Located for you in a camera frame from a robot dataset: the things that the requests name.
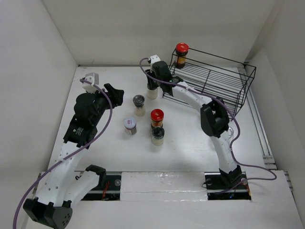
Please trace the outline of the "orange label jar red lid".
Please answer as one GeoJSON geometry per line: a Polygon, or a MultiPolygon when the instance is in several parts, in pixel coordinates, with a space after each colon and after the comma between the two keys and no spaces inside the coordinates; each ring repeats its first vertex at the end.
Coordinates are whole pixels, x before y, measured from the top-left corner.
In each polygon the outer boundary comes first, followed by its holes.
{"type": "Polygon", "coordinates": [[[163,127],[164,112],[161,109],[151,111],[151,128],[163,127]]]}

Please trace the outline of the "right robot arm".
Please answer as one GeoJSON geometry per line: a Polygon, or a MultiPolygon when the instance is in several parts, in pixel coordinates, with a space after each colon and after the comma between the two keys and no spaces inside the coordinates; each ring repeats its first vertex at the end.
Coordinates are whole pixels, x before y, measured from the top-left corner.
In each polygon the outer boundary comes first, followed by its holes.
{"type": "Polygon", "coordinates": [[[200,124],[203,132],[210,137],[218,160],[220,182],[222,189],[234,187],[242,179],[240,166],[235,162],[229,141],[229,116],[226,109],[220,104],[221,98],[213,100],[206,95],[196,94],[195,89],[189,86],[180,77],[173,77],[166,62],[161,60],[148,60],[153,82],[156,82],[163,92],[179,99],[200,114],[200,124]]]}

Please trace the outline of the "black pump cap salt bottle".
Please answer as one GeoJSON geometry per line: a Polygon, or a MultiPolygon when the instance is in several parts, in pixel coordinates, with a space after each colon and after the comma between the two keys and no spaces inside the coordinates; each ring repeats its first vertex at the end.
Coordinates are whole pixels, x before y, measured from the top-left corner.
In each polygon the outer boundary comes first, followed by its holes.
{"type": "Polygon", "coordinates": [[[158,85],[156,83],[147,83],[147,96],[152,100],[158,97],[158,85]]]}

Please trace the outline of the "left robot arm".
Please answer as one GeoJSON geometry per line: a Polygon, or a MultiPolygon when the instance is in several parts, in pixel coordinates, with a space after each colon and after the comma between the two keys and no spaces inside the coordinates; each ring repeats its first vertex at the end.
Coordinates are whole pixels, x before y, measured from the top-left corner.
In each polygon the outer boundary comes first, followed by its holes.
{"type": "Polygon", "coordinates": [[[44,185],[34,198],[28,198],[23,209],[32,221],[52,229],[64,229],[69,224],[73,208],[92,190],[106,186],[106,170],[89,165],[75,178],[75,169],[90,145],[102,135],[97,130],[106,110],[122,105],[124,90],[109,83],[101,89],[84,81],[85,93],[76,98],[74,115],[63,138],[63,145],[55,164],[45,174],[44,185]]]}

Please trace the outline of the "black knob cap salt bottle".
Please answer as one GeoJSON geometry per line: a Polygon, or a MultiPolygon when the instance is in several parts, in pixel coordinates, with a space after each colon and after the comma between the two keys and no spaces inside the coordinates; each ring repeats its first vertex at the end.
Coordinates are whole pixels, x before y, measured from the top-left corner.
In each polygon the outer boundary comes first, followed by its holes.
{"type": "Polygon", "coordinates": [[[164,141],[164,134],[165,134],[165,130],[160,127],[154,127],[152,129],[152,143],[155,146],[161,146],[163,144],[164,141]]]}

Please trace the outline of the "dark sauce jar red lid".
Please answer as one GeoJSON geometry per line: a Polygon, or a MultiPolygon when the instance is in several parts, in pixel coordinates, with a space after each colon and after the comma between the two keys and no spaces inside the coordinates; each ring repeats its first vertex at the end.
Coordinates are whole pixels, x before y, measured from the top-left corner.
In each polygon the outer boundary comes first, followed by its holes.
{"type": "Polygon", "coordinates": [[[178,43],[175,47],[174,66],[177,69],[182,69],[185,66],[186,56],[189,51],[189,46],[186,43],[178,43]]]}

